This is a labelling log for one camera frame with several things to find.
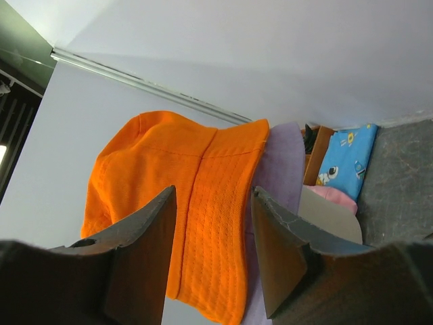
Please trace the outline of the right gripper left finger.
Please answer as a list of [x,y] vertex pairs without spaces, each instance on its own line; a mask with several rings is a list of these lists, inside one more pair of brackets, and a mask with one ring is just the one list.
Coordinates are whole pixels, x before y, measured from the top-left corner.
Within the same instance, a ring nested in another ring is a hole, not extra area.
[[160,324],[177,213],[169,186],[143,208],[99,233],[53,253],[84,262],[74,285],[89,297],[99,286],[97,307],[83,310],[86,324]]

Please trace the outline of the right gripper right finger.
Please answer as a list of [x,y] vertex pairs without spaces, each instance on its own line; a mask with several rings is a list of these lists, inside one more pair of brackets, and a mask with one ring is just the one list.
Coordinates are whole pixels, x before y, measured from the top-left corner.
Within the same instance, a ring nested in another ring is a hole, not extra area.
[[252,218],[268,319],[375,319],[367,246],[322,230],[260,187],[252,194]]

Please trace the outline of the cream mannequin head stand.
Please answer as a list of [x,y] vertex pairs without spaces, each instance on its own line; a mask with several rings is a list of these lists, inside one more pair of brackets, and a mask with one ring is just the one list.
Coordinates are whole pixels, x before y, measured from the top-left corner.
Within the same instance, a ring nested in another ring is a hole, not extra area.
[[298,215],[339,238],[363,243],[361,226],[355,213],[348,207],[319,195],[313,191],[313,186],[303,186]]

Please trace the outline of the purple bucket hat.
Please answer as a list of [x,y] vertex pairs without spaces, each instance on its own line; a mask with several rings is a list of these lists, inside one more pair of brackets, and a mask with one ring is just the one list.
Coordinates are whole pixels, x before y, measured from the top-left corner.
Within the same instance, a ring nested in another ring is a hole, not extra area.
[[268,324],[250,192],[297,211],[304,146],[296,123],[258,121],[215,133],[180,197],[167,294],[219,324]]

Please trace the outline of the pink bucket hat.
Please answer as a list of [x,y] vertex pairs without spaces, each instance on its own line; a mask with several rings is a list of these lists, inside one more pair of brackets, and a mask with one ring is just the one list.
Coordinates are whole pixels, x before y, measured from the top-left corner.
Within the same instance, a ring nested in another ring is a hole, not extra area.
[[307,188],[312,192],[316,193],[317,195],[323,197],[324,199],[340,205],[341,207],[345,207],[353,215],[357,213],[357,203],[344,192],[327,186],[307,186]]

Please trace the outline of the wooden compartment tray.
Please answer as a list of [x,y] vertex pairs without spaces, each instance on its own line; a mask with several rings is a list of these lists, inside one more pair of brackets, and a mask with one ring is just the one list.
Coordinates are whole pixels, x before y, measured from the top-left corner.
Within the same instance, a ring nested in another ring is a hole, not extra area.
[[333,129],[325,126],[313,126],[311,128],[314,127],[318,127],[319,132],[313,151],[310,154],[305,153],[303,184],[306,186],[314,186],[316,184],[321,164],[329,146],[330,138],[335,133]]

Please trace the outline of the orange bucket hat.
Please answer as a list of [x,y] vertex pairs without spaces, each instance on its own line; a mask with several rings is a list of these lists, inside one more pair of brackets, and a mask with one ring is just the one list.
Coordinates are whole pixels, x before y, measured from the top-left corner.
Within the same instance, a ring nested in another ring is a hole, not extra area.
[[169,111],[133,117],[97,157],[82,237],[128,217],[174,186],[177,218],[166,294],[221,324],[239,324],[247,302],[246,205],[270,128],[227,129]]

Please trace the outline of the blue printed cloth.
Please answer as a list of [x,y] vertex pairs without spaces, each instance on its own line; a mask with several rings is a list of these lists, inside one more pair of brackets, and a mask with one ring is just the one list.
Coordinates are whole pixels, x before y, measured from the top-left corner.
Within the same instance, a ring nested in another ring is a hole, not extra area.
[[335,132],[329,140],[316,184],[335,188],[358,200],[369,164],[378,126]]

